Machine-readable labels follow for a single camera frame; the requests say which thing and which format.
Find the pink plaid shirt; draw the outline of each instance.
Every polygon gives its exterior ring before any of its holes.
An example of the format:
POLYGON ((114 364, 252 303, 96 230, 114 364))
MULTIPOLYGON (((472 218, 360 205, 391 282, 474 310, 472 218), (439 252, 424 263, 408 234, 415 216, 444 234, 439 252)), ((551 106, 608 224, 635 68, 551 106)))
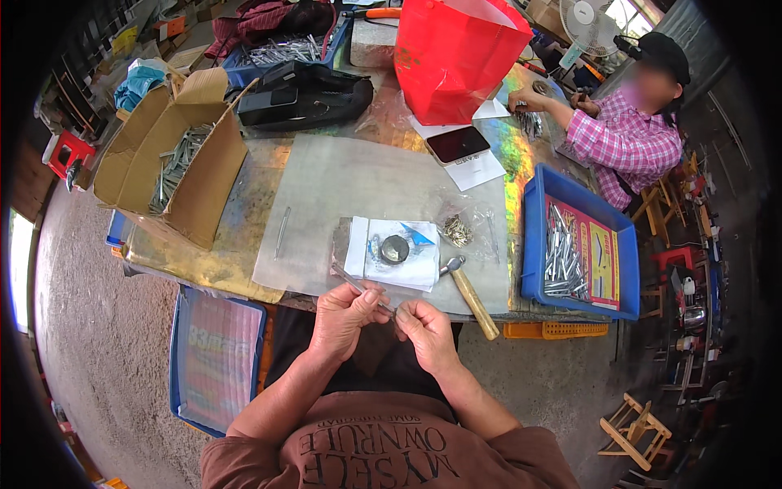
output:
POLYGON ((568 124, 567 143, 582 162, 592 164, 603 198, 624 210, 631 198, 614 170, 640 193, 679 163, 682 142, 661 115, 635 110, 621 88, 594 102, 601 109, 597 119, 576 110, 568 124))

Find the blue basket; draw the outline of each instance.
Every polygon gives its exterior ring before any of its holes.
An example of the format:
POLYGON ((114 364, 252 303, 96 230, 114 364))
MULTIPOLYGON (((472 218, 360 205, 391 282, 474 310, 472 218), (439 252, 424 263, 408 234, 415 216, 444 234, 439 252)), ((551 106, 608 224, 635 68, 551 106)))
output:
POLYGON ((566 307, 611 316, 614 319, 638 319, 640 276, 638 245, 633 222, 601 197, 545 164, 535 166, 535 176, 524 187, 524 273, 522 296, 541 304, 566 307), (543 268, 546 264, 546 195, 572 206, 616 231, 619 248, 619 310, 594 306, 566 297, 543 293, 543 268))
MULTIPOLYGON (((345 41, 345 33, 347 28, 353 19, 346 19, 339 30, 334 35, 334 40, 330 46, 326 49, 326 59, 323 61, 310 61, 307 64, 321 64, 327 66, 329 69, 334 67, 334 55, 336 54, 339 45, 345 41)), ((254 65, 247 65, 243 67, 237 67, 236 63, 239 62, 239 57, 242 54, 242 46, 238 45, 231 51, 231 54, 225 58, 222 67, 225 72, 228 73, 228 82, 234 88, 246 87, 251 81, 263 75, 271 68, 278 65, 278 63, 260 64, 257 67, 254 65)))
POLYGON ((121 248, 131 234, 132 226, 133 222, 126 218, 124 214, 118 212, 117 209, 112 210, 111 218, 109 219, 109 230, 106 232, 106 244, 121 248))
MULTIPOLYGON (((171 413, 174 416, 186 422, 190 426, 198 430, 201 430, 204 433, 210 434, 213 437, 222 438, 225 437, 225 433, 222 433, 221 431, 217 431, 213 428, 209 428, 208 426, 204 426, 201 423, 194 422, 191 419, 183 418, 178 414, 178 407, 181 404, 181 398, 179 395, 179 375, 178 375, 179 372, 177 369, 177 365, 178 365, 177 345, 179 340, 179 313, 181 308, 183 307, 182 301, 185 298, 185 294, 193 293, 193 292, 198 292, 198 291, 192 289, 191 287, 180 286, 179 295, 177 296, 177 305, 174 309, 174 321, 171 325, 171 342, 169 345, 169 356, 168 356, 168 405, 169 405, 169 409, 171 410, 171 413)), ((252 401, 257 393, 260 357, 264 351, 264 334, 266 333, 266 318, 267 318, 266 309, 264 308, 264 306, 261 306, 259 304, 254 304, 252 302, 248 302, 245 300, 239 300, 239 299, 224 299, 224 300, 230 300, 231 302, 236 302, 237 304, 241 304, 242 306, 252 307, 254 309, 261 311, 260 325, 258 326, 258 338, 255 343, 255 354, 253 356, 253 367, 252 367, 251 377, 250 377, 249 399, 252 401)))

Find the workbench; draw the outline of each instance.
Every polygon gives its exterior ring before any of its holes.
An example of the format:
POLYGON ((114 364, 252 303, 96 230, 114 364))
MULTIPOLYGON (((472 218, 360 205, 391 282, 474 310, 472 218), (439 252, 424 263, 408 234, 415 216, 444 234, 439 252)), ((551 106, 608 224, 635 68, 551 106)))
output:
MULTIPOLYGON (((392 70, 356 68, 337 62, 335 70, 369 75, 375 87, 375 102, 392 101, 399 91, 392 70)), ((508 92, 531 85, 534 80, 544 80, 540 75, 515 64, 504 79, 498 99, 507 100, 508 92)), ((529 143, 514 117, 483 119, 474 125, 486 137, 497 159, 507 174, 504 176, 505 217, 508 221, 508 273, 510 291, 509 313, 494 315, 497 322, 564 321, 610 322, 605 315, 543 306, 519 296, 524 251, 524 185, 533 177, 533 168, 539 162, 546 163, 581 182, 596 192, 597 183, 590 172, 554 151, 551 133, 546 126, 555 122, 548 114, 542 114, 543 136, 529 143)), ((400 130, 380 121, 356 131, 361 119, 350 124, 328 126, 310 134, 360 138, 411 151, 428 153, 423 139, 414 129, 400 130)), ((135 271, 164 275, 178 282, 209 289, 216 295, 245 297, 269 304, 280 304, 314 311, 316 298, 284 290, 269 289, 252 280, 258 249, 264 237, 266 222, 271 211, 285 162, 288 159, 295 133, 261 133, 243 128, 249 154, 236 177, 231 194, 225 204, 220 225, 211 251, 201 251, 193 246, 166 243, 136 226, 123 247, 127 265, 135 271)), ((470 321, 472 316, 451 315, 454 321, 470 321)))

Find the woman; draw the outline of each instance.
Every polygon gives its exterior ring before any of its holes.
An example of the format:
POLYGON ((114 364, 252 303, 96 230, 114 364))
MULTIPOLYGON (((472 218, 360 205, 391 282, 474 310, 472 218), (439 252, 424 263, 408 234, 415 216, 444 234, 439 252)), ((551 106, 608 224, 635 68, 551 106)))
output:
POLYGON ((593 166, 603 198, 619 210, 638 208, 641 189, 679 163, 676 111, 690 83, 687 57, 673 39, 650 32, 638 47, 641 59, 622 87, 603 99, 579 101, 576 93, 571 108, 529 87, 508 96, 511 110, 551 114, 573 152, 593 166))

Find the metal pot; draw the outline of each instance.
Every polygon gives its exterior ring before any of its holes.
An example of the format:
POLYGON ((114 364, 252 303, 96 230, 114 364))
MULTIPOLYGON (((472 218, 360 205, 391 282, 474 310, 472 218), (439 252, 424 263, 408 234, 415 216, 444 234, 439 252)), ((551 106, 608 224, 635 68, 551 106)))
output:
POLYGON ((684 311, 684 327, 694 328, 706 322, 706 310, 701 306, 689 306, 684 311))

